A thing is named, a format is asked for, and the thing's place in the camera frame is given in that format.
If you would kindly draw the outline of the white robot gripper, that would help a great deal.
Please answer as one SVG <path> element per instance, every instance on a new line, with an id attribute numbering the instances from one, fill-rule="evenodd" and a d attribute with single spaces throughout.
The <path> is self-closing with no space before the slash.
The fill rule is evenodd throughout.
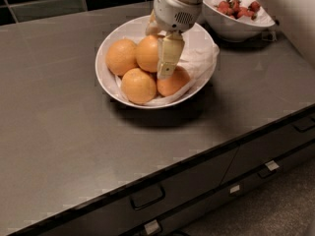
<path id="1" fill-rule="evenodd" d="M 191 29 L 202 10 L 203 0 L 154 0 L 154 10 L 146 26 L 146 35 L 166 35 L 158 40 L 157 78 L 169 78 L 182 54 L 185 41 L 180 33 Z"/>

